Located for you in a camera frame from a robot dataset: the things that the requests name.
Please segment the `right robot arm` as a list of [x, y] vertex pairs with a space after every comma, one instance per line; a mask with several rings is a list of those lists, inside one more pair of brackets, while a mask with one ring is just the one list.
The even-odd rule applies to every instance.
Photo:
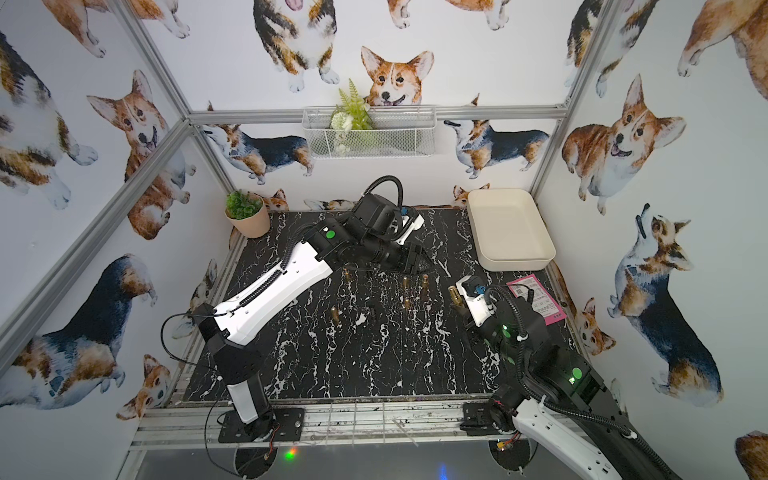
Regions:
[[556, 343], [533, 296], [507, 286], [458, 283], [472, 324], [506, 372], [465, 431], [510, 433], [497, 449], [530, 440], [582, 479], [675, 479], [670, 466], [622, 413], [602, 377], [579, 353]]

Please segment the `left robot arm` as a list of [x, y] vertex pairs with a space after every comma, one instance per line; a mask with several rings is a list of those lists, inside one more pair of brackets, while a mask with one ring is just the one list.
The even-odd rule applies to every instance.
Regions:
[[424, 248], [411, 241], [424, 219], [404, 203], [394, 175], [374, 180], [355, 206], [302, 227], [288, 241], [281, 260], [237, 295], [192, 315], [240, 421], [270, 421], [271, 407], [261, 385], [259, 332], [316, 283], [343, 269], [421, 275]]

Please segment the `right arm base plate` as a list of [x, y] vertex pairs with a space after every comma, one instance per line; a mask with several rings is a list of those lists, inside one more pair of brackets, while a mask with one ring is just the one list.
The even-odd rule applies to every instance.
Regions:
[[464, 403], [459, 429], [468, 436], [498, 436], [520, 433], [532, 438], [536, 426], [544, 425], [548, 412], [543, 404], [524, 400], [516, 409], [507, 408], [489, 400], [482, 403]]

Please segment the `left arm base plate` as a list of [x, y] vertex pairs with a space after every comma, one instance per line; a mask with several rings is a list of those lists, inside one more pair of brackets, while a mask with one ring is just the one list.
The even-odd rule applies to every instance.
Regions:
[[303, 408], [274, 408], [252, 423], [245, 424], [235, 410], [226, 411], [218, 424], [218, 442], [295, 442], [301, 439], [306, 411]]

